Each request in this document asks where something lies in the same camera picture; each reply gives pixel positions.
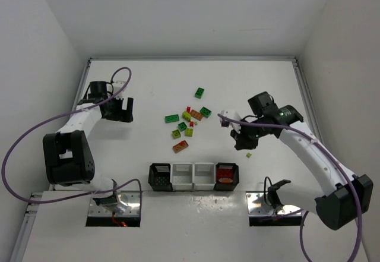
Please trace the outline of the far left black bin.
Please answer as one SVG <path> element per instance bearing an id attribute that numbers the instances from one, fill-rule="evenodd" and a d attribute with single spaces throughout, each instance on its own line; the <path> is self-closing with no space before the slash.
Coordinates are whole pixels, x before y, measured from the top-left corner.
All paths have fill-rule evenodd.
<path id="1" fill-rule="evenodd" d="M 152 163 L 149 168 L 148 183 L 153 191 L 172 192 L 170 182 L 171 165 L 169 163 Z"/>

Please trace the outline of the far right black bin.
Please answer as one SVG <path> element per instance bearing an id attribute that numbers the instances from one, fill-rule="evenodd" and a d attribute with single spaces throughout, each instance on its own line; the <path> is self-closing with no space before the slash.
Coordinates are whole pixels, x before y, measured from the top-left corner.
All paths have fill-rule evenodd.
<path id="1" fill-rule="evenodd" d="M 217 170 L 220 168 L 233 169 L 233 183 L 232 184 L 221 184 L 217 180 Z M 239 184 L 239 167 L 235 163 L 218 163 L 215 165 L 215 177 L 216 183 L 214 186 L 214 191 L 234 191 L 236 186 Z"/>

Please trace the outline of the long red lego brick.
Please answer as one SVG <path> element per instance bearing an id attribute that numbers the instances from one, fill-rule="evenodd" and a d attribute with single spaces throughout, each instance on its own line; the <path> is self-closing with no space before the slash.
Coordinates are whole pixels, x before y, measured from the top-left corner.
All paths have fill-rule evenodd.
<path id="1" fill-rule="evenodd" d="M 217 180 L 220 178 L 232 178 L 233 179 L 233 169 L 225 169 L 225 168 L 220 168 L 217 170 Z"/>

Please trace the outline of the dark green square lego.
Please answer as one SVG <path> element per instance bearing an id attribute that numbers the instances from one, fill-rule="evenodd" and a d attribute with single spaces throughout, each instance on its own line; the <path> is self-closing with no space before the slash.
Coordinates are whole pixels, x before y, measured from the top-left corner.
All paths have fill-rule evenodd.
<path id="1" fill-rule="evenodd" d="M 184 131 L 184 130 L 186 130 L 186 129 L 187 129 L 187 125 L 186 125 L 185 122 L 181 122 L 180 124 L 178 124 L 178 130 L 179 130 L 180 132 L 182 132 L 182 131 Z"/>

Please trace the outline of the white bin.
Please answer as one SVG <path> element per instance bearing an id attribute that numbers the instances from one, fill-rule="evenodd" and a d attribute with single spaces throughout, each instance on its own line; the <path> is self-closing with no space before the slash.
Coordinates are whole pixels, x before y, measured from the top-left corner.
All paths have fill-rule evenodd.
<path id="1" fill-rule="evenodd" d="M 192 174 L 195 191 L 212 191 L 216 183 L 213 163 L 195 163 Z"/>
<path id="2" fill-rule="evenodd" d="M 192 191 L 194 188 L 192 173 L 192 163 L 173 163 L 170 177 L 173 190 Z"/>

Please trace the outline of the long green lego brick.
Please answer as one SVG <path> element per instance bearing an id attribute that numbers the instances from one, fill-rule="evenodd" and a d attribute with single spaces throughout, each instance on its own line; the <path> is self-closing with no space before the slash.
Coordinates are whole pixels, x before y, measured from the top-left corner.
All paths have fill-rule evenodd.
<path id="1" fill-rule="evenodd" d="M 173 122 L 178 122 L 180 119 L 179 119 L 179 115 L 178 114 L 173 114 L 173 115 L 167 115 L 164 117 L 164 121 L 166 124 L 168 123 L 173 123 Z"/>

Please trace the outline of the green lego brick right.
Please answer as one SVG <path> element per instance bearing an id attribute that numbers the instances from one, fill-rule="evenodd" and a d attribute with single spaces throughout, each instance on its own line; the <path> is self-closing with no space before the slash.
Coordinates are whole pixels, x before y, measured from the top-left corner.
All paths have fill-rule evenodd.
<path id="1" fill-rule="evenodd" d="M 212 111 L 210 111 L 208 108 L 206 108 L 206 107 L 203 106 L 203 107 L 200 109 L 200 113 L 201 113 L 204 117 L 208 118 L 208 117 L 211 115 Z"/>

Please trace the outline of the black bin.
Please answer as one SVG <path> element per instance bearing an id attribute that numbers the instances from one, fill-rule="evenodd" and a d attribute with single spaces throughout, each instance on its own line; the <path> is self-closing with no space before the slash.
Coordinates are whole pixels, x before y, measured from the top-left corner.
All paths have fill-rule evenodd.
<path id="1" fill-rule="evenodd" d="M 232 184 L 221 184 L 217 180 L 217 170 L 220 168 L 233 169 L 233 183 Z M 239 167 L 235 163 L 218 163 L 215 165 L 215 177 L 216 183 L 214 186 L 214 191 L 234 191 L 236 186 L 239 184 Z"/>
<path id="2" fill-rule="evenodd" d="M 153 191 L 172 192 L 170 182 L 171 165 L 169 163 L 152 163 L 149 168 L 148 183 Z"/>

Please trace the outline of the left white bin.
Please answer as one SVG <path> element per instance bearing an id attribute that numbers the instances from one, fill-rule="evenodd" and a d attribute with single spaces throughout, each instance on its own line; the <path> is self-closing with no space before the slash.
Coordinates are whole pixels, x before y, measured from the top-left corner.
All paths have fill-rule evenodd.
<path id="1" fill-rule="evenodd" d="M 173 190 L 192 191 L 194 188 L 192 173 L 192 163 L 173 163 L 170 177 Z"/>

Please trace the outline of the tan lego plate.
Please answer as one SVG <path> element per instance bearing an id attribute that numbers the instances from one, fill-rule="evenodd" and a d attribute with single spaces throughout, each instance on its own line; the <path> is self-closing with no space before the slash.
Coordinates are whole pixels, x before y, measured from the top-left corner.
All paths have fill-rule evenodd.
<path id="1" fill-rule="evenodd" d="M 190 111 L 190 115 L 195 118 L 196 120 L 198 121 L 201 121 L 204 117 L 203 114 L 201 114 L 200 112 L 196 111 L 196 110 L 191 110 Z"/>
<path id="2" fill-rule="evenodd" d="M 172 149 L 173 149 L 173 151 L 174 151 L 175 153 L 179 153 L 179 152 L 181 152 L 181 151 L 183 151 L 183 150 L 185 150 L 186 148 L 189 147 L 189 144 L 187 143 L 186 140 L 182 140 L 182 141 L 180 141 L 180 143 L 182 143 L 181 146 L 179 146 L 178 144 L 175 144 L 175 145 L 172 147 Z"/>

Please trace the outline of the right white bin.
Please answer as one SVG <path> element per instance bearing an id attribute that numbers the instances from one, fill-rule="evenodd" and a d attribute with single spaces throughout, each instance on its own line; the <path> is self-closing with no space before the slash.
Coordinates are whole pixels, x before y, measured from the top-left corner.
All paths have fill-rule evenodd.
<path id="1" fill-rule="evenodd" d="M 195 191 L 212 191 L 216 183 L 213 163 L 195 163 L 192 174 Z"/>

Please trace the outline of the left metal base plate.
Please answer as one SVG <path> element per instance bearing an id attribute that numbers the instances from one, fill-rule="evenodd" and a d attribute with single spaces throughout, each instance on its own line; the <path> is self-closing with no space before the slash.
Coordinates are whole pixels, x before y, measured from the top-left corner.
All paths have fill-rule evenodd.
<path id="1" fill-rule="evenodd" d="M 88 207 L 89 217 L 138 217 L 140 194 L 137 191 L 121 191 L 103 198 L 92 198 Z"/>

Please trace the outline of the lime curved lego brick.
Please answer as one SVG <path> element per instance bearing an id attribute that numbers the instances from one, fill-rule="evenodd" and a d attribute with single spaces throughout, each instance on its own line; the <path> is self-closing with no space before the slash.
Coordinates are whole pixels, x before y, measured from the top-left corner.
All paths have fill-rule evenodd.
<path id="1" fill-rule="evenodd" d="M 191 116 L 191 114 L 190 114 L 189 112 L 187 112 L 187 111 L 184 111 L 184 112 L 182 113 L 182 118 L 183 118 L 184 120 L 188 121 L 188 122 L 191 122 L 191 120 L 192 120 L 192 116 Z"/>

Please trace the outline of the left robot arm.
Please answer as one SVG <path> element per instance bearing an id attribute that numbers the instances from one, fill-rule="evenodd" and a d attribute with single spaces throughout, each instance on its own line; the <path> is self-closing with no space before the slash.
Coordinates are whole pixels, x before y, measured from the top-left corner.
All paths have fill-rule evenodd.
<path id="1" fill-rule="evenodd" d="M 134 100 L 125 98 L 125 82 L 92 81 L 77 103 L 75 114 L 56 133 L 43 137 L 46 175 L 53 185 L 76 187 L 92 193 L 98 206 L 112 208 L 121 203 L 117 183 L 96 170 L 87 137 L 102 119 L 133 121 Z"/>

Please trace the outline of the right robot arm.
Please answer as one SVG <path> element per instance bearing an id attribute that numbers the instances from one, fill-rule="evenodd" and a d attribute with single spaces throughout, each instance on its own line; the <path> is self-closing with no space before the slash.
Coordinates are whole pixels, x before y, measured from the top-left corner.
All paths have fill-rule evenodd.
<path id="1" fill-rule="evenodd" d="M 273 97 L 262 92 L 248 100 L 254 121 L 247 121 L 235 111 L 224 111 L 220 120 L 231 126 L 236 150 L 253 150 L 260 138 L 274 135 L 309 169 L 319 183 L 308 190 L 283 179 L 269 186 L 265 199 L 273 208 L 291 204 L 315 213 L 332 230 L 368 211 L 373 182 L 367 175 L 357 176 L 338 163 L 315 137 L 303 116 L 291 105 L 278 107 Z"/>

